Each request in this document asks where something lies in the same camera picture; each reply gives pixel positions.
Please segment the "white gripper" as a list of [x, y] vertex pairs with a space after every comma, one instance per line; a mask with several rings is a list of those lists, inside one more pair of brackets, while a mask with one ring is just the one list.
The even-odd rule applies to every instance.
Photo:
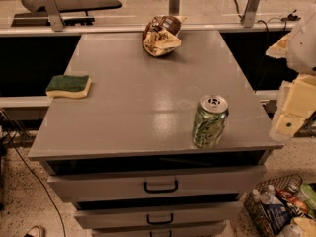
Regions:
[[276, 111], [269, 136], [288, 140], [316, 112], [316, 4], [313, 4], [292, 28], [290, 34], [271, 45], [266, 55], [286, 58], [287, 66], [299, 74], [292, 82], [283, 81], [279, 88]]

